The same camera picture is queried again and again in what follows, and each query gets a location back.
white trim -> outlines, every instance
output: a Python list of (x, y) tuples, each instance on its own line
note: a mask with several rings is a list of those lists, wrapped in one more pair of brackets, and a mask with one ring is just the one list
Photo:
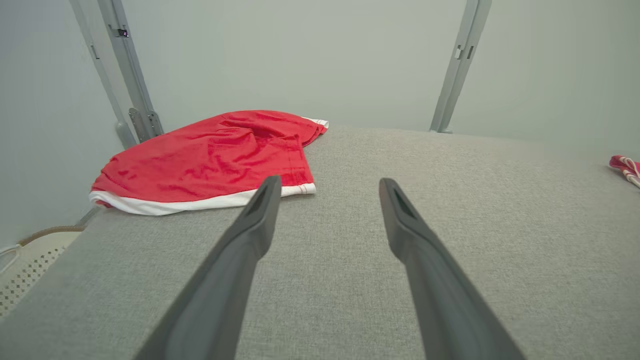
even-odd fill
[[(245, 192), (232, 193), (211, 197), (209, 199), (184, 202), (158, 202), (134, 199), (132, 197), (119, 197), (114, 193), (96, 191), (89, 193), (89, 200), (96, 202), (102, 200), (114, 208), (138, 215), (169, 215), (179, 213), (186, 210), (204, 210), (218, 208), (233, 208), (235, 206), (244, 206), (249, 203), (249, 199), (256, 190), (247, 190)], [(298, 194), (316, 193), (314, 183), (301, 184), (296, 186), (283, 186), (281, 196), (291, 196)]]
[(630, 171), (627, 169), (622, 169), (622, 174), (624, 174), (627, 177), (627, 180), (629, 180), (630, 183), (640, 188), (640, 172), (638, 171), (638, 167), (636, 166), (635, 161), (631, 160), (626, 156), (620, 156), (620, 161), (624, 165), (626, 165), (628, 168), (633, 170), (633, 171)]
[(329, 122), (327, 120), (311, 119), (311, 118), (308, 118), (308, 117), (302, 117), (302, 118), (307, 119), (307, 120), (311, 120), (312, 122), (315, 122), (316, 124), (320, 124), (320, 125), (324, 126), (325, 129), (329, 128)]

gray upholstered surface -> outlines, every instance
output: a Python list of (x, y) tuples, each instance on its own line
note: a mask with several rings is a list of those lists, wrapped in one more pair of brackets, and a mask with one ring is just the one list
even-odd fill
[[(530, 358), (640, 355), (640, 190), (601, 158), (332, 127), (284, 199), (238, 359), (420, 359), (378, 180), (393, 177)], [(103, 212), (0, 323), (2, 359), (128, 359), (239, 213)]]

gray wall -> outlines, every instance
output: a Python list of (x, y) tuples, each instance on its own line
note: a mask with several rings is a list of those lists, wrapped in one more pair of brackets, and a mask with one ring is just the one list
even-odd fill
[(465, 0), (125, 0), (170, 131), (226, 111), (428, 130)]
[(0, 247), (73, 225), (122, 146), (67, 0), (0, 3)]
[(493, 0), (453, 131), (640, 160), (639, 17), (638, 0)]

brown cable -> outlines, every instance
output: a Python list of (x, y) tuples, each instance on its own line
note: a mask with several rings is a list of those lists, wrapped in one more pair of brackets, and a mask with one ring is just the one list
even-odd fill
[(24, 238), (20, 241), (18, 241), (18, 245), (20, 246), (25, 246), (28, 243), (32, 242), (33, 240), (37, 239), (37, 238), (41, 238), (45, 235), (49, 235), (49, 234), (53, 234), (53, 233), (71, 233), (71, 232), (78, 232), (78, 231), (82, 231), (84, 230), (84, 226), (56, 226), (56, 227), (50, 227), (48, 229), (44, 229), (42, 231), (39, 231), (31, 236), (29, 236), (28, 238)]

red and white fabric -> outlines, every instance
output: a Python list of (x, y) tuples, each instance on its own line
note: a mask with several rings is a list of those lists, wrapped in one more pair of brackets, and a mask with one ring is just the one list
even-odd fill
[(117, 154), (89, 198), (141, 215), (229, 208), (246, 205), (272, 175), (280, 175), (283, 197), (315, 193), (303, 147), (327, 128), (279, 111), (218, 115)]
[(640, 163), (636, 163), (630, 158), (622, 155), (615, 155), (609, 160), (609, 166), (618, 168), (630, 183), (640, 188)]

